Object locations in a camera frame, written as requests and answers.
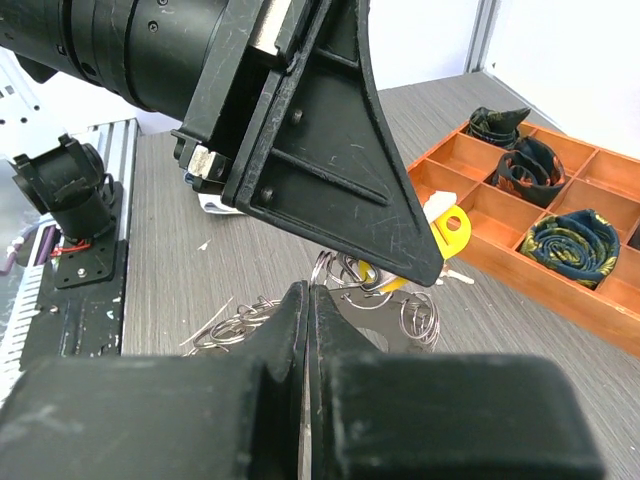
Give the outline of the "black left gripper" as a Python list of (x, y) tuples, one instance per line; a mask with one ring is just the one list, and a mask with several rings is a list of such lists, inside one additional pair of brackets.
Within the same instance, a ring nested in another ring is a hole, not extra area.
[(199, 193), (273, 195), (336, 176), (276, 145), (328, 1), (5, 1), (1, 44), (37, 82), (65, 73), (180, 122), (175, 157)]

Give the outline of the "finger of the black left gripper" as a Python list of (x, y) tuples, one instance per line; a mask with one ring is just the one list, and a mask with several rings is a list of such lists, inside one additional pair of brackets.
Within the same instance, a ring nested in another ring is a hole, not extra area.
[(263, 86), (225, 204), (422, 286), (443, 259), (381, 108), (365, 1), (308, 1)]

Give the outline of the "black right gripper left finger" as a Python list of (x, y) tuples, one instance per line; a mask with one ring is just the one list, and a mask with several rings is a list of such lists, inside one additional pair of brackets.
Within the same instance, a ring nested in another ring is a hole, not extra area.
[(309, 287), (230, 353), (52, 358), (1, 410), (5, 479), (294, 479)]

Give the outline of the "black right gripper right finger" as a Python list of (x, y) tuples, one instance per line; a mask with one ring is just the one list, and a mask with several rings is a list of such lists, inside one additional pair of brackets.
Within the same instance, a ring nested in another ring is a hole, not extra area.
[(514, 354), (392, 354), (309, 290), (315, 479), (601, 479), (569, 378)]

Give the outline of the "key with yellow tag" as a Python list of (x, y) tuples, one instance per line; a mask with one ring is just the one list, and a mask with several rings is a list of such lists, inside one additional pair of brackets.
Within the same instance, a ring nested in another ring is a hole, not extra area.
[[(465, 211), (454, 205), (430, 223), (430, 228), (444, 260), (461, 253), (471, 239), (472, 226)], [(408, 280), (372, 266), (358, 262), (358, 272), (364, 283), (365, 292), (385, 294), (399, 290)]]

